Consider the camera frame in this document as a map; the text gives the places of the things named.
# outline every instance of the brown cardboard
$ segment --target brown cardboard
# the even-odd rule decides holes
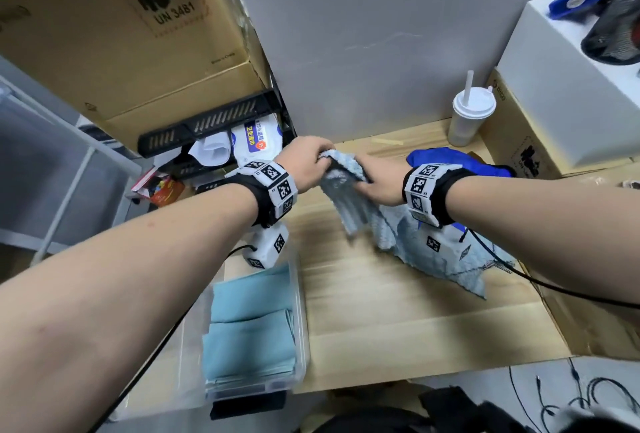
[[[640,180],[640,162],[574,175],[563,184],[620,186],[624,180]],[[531,268],[527,272],[548,281]],[[640,334],[631,324],[588,300],[536,287],[572,354],[640,361]]]
[[[567,164],[548,137],[536,128],[497,69],[493,69],[488,84],[493,87],[497,105],[481,126],[480,135],[495,164],[509,165],[518,177],[555,180],[632,161],[620,158],[582,166]]]
[[[234,0],[0,0],[0,53],[132,149],[268,87]]]

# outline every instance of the hand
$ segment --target hand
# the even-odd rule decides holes
[[[382,205],[404,203],[402,184],[411,166],[404,158],[376,158],[367,154],[356,155],[372,183],[357,182],[355,187],[361,194]]]
[[[299,136],[285,146],[274,161],[293,177],[298,193],[305,193],[318,184],[331,165],[329,158],[318,159],[318,155],[334,148],[333,143],[323,137]]]

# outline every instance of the person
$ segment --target person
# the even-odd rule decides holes
[[[300,193],[333,148],[297,137],[276,158]],[[403,202],[404,159],[359,155],[374,202]],[[445,197],[451,218],[555,283],[640,303],[640,194],[568,182],[470,176]],[[252,192],[228,184],[126,222],[0,286],[0,430],[86,431],[256,220]],[[636,311],[612,308],[635,325]]]

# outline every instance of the plastic cup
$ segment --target plastic cup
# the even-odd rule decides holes
[[[453,99],[453,116],[447,139],[452,146],[467,146],[484,120],[495,111],[495,97],[490,89],[472,87],[469,103],[464,105],[465,92]]]

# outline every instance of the wooden table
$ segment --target wooden table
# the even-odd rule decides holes
[[[448,123],[336,146],[404,158],[446,146]],[[462,149],[492,162],[480,137]],[[538,293],[516,275],[484,272],[487,300],[428,277],[367,235],[349,240],[319,188],[299,197],[286,222],[300,251],[311,348],[297,393],[571,356]]]

